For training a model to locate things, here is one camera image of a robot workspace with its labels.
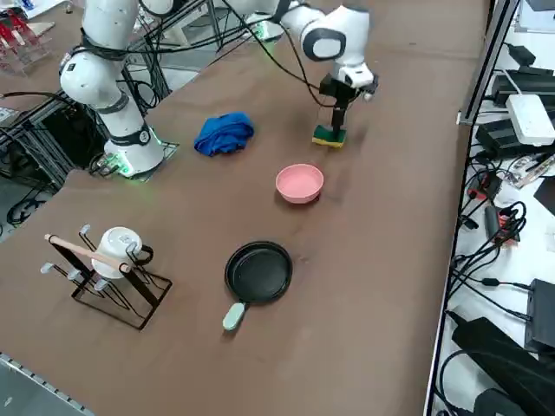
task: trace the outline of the green sponge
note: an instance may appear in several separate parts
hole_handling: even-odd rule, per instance
[[[337,137],[333,137],[333,130],[330,130],[322,125],[318,125],[312,134],[312,143],[323,146],[331,146],[335,148],[343,147],[345,141],[345,130],[340,130]]]

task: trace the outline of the power strip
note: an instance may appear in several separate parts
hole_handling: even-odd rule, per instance
[[[537,95],[512,94],[506,108],[520,143],[544,146],[555,141],[555,128]]]

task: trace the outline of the frying pan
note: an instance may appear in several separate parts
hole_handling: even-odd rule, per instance
[[[233,331],[253,304],[278,299],[291,283],[293,262],[287,251],[271,241],[244,245],[225,266],[225,284],[237,299],[224,317],[226,331]]]

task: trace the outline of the wooden rod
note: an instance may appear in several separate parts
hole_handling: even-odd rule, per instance
[[[100,253],[95,253],[94,251],[85,249],[84,247],[81,247],[80,245],[77,245],[77,244],[70,243],[69,241],[62,240],[61,238],[53,236],[51,234],[45,235],[44,239],[51,242],[52,244],[57,244],[61,247],[65,247],[66,249],[71,250],[76,254],[81,254],[88,258],[93,258],[94,260],[97,260],[101,263],[104,263],[110,266],[112,269],[123,271],[124,273],[128,273],[129,271],[131,271],[131,267],[127,263],[120,263],[119,260],[113,257],[105,256]]]

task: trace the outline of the blue cloth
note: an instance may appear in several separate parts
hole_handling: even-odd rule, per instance
[[[194,148],[206,156],[232,153],[244,149],[253,134],[252,122],[245,113],[229,113],[206,120],[194,141]]]

